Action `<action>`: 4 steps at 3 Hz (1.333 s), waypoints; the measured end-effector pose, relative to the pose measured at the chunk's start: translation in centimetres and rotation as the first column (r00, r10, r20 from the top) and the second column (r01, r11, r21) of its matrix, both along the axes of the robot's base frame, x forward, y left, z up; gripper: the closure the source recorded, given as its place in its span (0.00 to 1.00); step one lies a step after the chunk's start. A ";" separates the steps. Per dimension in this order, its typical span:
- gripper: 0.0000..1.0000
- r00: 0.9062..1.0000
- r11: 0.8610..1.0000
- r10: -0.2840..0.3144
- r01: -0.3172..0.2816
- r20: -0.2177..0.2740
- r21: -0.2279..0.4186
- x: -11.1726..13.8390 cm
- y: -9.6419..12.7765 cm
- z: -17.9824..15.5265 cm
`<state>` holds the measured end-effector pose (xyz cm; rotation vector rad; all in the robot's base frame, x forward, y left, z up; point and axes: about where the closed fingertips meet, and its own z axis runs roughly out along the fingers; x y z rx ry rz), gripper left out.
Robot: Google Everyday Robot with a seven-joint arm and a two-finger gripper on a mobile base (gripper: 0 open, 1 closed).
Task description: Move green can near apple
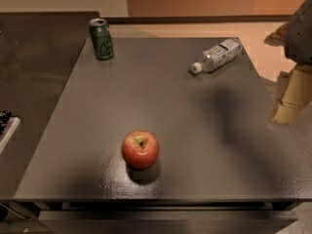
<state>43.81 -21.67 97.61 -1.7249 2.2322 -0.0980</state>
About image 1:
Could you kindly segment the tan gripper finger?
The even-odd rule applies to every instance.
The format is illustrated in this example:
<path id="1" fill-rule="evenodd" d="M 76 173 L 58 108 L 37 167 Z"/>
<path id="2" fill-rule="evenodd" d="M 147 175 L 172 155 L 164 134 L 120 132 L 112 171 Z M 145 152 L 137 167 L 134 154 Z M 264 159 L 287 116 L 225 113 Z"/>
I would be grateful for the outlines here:
<path id="1" fill-rule="evenodd" d="M 292 123 L 312 101 L 312 65 L 298 63 L 290 72 L 281 71 L 270 119 Z"/>
<path id="2" fill-rule="evenodd" d="M 288 24 L 284 23 L 269 35 L 270 39 L 283 40 L 288 30 Z"/>

